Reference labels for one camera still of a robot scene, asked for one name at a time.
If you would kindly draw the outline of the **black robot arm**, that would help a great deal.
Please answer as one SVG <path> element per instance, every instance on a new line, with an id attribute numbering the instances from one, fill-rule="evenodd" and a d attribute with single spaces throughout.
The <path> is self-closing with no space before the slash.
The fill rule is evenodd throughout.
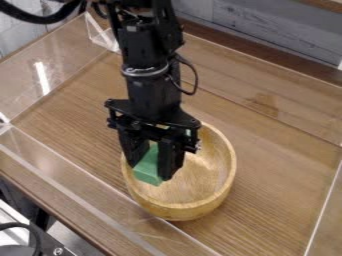
<path id="1" fill-rule="evenodd" d="M 105 7 L 121 53 L 120 72 L 128 97 L 109 99 L 108 126 L 117 131 L 126 163 L 134 175 L 152 173 L 168 181 L 182 167 L 186 153 L 197 151 L 200 121 L 181 109 L 184 89 L 178 55 L 182 29 L 170 0 L 94 0 Z"/>

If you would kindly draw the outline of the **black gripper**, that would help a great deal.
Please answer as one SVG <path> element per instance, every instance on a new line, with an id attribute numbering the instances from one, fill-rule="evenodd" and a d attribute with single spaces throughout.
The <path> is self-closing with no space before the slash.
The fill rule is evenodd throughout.
<path id="1" fill-rule="evenodd" d="M 117 130 L 121 150 L 130 167 L 134 167 L 149 149 L 148 139 L 160 140 L 172 131 L 189 129 L 194 153 L 198 142 L 200 121 L 181 109 L 181 95 L 192 96 L 197 86 L 186 91 L 180 85 L 180 75 L 165 73 L 158 76 L 124 75 L 126 99 L 108 99 L 108 126 Z M 157 143 L 157 175 L 162 181 L 172 179 L 182 167 L 184 150 L 168 138 Z"/>

